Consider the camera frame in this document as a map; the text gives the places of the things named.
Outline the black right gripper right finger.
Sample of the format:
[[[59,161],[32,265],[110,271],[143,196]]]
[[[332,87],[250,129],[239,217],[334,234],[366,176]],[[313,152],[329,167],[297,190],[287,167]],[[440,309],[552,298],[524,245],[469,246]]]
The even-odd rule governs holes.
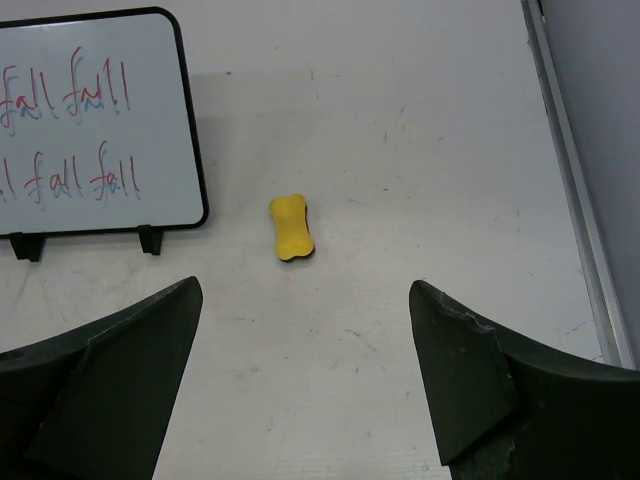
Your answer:
[[[635,479],[639,374],[530,339],[418,280],[414,344],[455,479]]]

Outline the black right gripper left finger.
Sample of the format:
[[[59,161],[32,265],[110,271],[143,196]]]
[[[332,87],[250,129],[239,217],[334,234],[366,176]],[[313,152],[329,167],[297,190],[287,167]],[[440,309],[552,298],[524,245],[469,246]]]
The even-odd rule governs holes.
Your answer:
[[[2,353],[2,478],[152,478],[202,304],[191,276]]]

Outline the yellow bone-shaped eraser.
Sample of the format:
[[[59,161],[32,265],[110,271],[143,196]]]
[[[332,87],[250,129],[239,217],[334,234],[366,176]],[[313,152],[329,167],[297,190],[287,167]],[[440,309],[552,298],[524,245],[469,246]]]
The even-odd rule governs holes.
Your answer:
[[[269,204],[275,231],[275,252],[280,261],[311,257],[315,242],[307,222],[307,203],[301,194],[277,197]]]

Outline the black-framed small whiteboard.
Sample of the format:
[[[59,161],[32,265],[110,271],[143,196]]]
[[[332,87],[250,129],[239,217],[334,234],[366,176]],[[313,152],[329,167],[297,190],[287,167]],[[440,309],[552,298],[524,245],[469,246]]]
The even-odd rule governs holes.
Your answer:
[[[160,7],[1,25],[1,233],[209,214],[180,25]]]

